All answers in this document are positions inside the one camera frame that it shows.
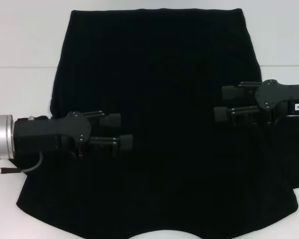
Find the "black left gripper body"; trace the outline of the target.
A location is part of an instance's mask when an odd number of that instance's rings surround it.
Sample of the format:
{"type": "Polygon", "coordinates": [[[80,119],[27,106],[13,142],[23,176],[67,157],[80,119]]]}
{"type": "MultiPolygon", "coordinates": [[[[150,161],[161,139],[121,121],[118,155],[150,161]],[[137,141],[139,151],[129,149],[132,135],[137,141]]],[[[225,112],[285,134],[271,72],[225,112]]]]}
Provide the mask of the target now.
{"type": "Polygon", "coordinates": [[[82,157],[91,134],[91,124],[81,113],[59,119],[18,119],[14,123],[16,153],[68,151],[82,157]]]}

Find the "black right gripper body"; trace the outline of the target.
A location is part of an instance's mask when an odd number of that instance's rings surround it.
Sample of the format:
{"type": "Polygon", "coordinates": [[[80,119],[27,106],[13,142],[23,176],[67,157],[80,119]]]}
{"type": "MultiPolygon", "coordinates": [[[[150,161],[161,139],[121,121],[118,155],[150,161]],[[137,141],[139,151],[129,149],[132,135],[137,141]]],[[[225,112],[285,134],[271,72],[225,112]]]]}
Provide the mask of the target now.
{"type": "Polygon", "coordinates": [[[285,116],[299,116],[299,85],[283,85],[266,80],[255,92],[264,124],[274,124],[285,116]]]}

